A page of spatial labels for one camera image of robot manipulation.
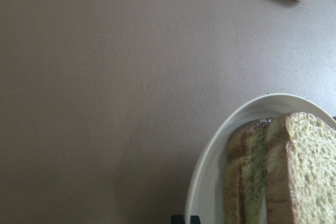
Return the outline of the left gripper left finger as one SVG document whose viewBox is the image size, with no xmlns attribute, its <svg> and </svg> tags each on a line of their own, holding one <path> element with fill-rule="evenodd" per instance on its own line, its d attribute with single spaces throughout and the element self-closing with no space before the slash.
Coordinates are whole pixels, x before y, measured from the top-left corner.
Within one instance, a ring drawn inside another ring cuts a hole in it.
<svg viewBox="0 0 336 224">
<path fill-rule="evenodd" d="M 172 215 L 171 224 L 185 224 L 184 216 L 183 215 Z"/>
</svg>

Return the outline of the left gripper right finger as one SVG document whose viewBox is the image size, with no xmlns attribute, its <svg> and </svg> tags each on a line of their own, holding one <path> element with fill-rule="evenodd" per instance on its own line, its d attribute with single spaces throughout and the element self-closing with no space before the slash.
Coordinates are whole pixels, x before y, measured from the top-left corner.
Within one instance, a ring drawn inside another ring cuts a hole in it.
<svg viewBox="0 0 336 224">
<path fill-rule="evenodd" d="M 200 224 L 200 217 L 198 215 L 191 215 L 190 224 Z"/>
</svg>

